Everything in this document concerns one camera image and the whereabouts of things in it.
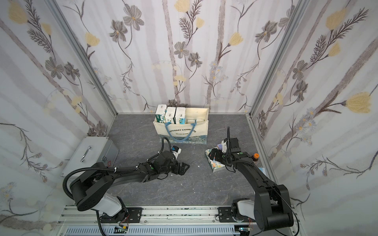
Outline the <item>cartoon elephant tissue pack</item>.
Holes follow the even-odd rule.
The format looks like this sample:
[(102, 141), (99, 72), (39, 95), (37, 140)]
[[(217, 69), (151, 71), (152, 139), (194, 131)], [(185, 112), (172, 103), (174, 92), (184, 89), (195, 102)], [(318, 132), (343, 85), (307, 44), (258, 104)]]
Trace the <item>cartoon elephant tissue pack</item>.
[(220, 162), (214, 159), (213, 160), (210, 159), (208, 155), (210, 154), (211, 150), (212, 150), (211, 148), (205, 150), (205, 157), (211, 167), (212, 172), (215, 173), (221, 170), (225, 170), (226, 169), (225, 165), (221, 164)]

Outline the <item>cream canvas tote bag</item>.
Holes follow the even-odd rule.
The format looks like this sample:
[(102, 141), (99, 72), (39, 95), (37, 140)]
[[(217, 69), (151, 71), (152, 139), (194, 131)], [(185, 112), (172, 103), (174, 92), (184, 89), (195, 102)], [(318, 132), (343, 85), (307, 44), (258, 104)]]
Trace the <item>cream canvas tote bag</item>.
[[(167, 138), (174, 144), (207, 144), (209, 126), (208, 108), (186, 108), (186, 124), (153, 124), (160, 138)], [(187, 120), (205, 119), (202, 123), (187, 124)]]

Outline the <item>green white tissue pack front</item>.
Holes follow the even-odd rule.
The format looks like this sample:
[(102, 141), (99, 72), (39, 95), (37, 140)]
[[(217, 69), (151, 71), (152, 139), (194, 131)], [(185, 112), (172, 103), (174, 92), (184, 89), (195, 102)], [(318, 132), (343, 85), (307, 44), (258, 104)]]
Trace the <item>green white tissue pack front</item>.
[(177, 107), (174, 117), (175, 124), (186, 124), (186, 108)]

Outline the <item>green white tissue pack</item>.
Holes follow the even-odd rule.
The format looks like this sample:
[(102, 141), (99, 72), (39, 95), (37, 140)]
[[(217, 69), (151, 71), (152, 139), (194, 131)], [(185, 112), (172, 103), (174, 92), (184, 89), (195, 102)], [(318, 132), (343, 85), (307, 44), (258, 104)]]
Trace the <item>green white tissue pack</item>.
[(186, 124), (186, 108), (177, 107), (174, 117), (175, 124)]
[(166, 120), (165, 120), (166, 110), (167, 110), (166, 104), (160, 104), (157, 106), (156, 112), (155, 112), (156, 122), (166, 123)]

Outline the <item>green white tissue pack back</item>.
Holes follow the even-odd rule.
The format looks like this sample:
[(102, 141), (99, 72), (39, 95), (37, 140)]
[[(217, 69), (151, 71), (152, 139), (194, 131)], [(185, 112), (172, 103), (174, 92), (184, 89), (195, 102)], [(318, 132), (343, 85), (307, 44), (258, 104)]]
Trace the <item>green white tissue pack back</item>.
[(155, 112), (156, 122), (166, 123), (166, 120), (165, 120), (166, 110), (167, 110), (166, 104), (160, 104), (157, 106), (156, 112)]

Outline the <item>light blue purple-logo tissue pack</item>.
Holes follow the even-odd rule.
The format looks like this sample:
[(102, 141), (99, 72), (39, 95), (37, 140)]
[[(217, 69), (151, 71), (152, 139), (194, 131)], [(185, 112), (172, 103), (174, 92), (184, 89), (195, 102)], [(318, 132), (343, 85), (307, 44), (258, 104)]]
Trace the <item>light blue purple-logo tissue pack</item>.
[(187, 124), (195, 124), (195, 123), (202, 123), (205, 119), (193, 119), (193, 120), (187, 120)]

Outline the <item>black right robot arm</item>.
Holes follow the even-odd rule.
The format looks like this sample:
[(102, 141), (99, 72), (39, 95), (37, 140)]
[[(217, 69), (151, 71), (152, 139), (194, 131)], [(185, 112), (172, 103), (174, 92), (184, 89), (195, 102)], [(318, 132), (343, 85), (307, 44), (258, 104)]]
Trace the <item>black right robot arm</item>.
[(227, 137), (222, 141), (222, 149), (214, 148), (210, 157), (220, 162), (232, 172), (240, 172), (251, 185), (254, 199), (240, 198), (233, 201), (230, 211), (231, 220), (243, 222), (254, 220), (261, 232), (289, 228), (299, 220), (295, 215), (288, 189), (270, 180), (255, 164), (258, 160), (247, 152), (242, 152), (237, 138), (230, 137), (230, 127)]

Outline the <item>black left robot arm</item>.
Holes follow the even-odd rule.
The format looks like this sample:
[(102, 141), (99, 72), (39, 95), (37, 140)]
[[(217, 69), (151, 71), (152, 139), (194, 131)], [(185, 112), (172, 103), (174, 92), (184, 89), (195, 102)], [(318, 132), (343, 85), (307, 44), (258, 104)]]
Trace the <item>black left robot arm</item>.
[(177, 155), (180, 148), (168, 146), (135, 166), (107, 167), (97, 162), (91, 167), (76, 169), (64, 178), (64, 193), (74, 200), (78, 211), (93, 210), (101, 235), (105, 235), (102, 223), (124, 223), (130, 218), (129, 210), (120, 197), (113, 197), (107, 191), (126, 183), (146, 183), (160, 180), (160, 175), (183, 176), (190, 168), (189, 164), (179, 162)]

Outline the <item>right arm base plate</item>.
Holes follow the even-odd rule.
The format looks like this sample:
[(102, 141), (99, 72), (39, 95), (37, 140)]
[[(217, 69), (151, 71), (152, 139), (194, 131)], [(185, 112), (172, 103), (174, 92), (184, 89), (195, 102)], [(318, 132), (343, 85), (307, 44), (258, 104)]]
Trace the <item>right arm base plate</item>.
[(234, 215), (232, 207), (218, 207), (218, 221), (220, 223), (245, 223), (248, 222), (246, 217), (237, 217)]

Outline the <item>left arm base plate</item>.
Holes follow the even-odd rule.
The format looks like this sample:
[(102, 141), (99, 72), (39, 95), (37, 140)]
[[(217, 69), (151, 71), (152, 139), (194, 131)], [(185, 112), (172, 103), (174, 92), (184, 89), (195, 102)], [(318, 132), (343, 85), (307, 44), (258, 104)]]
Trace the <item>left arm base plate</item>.
[(114, 216), (109, 216), (104, 213), (99, 219), (101, 223), (139, 223), (142, 210), (142, 207), (127, 207)]

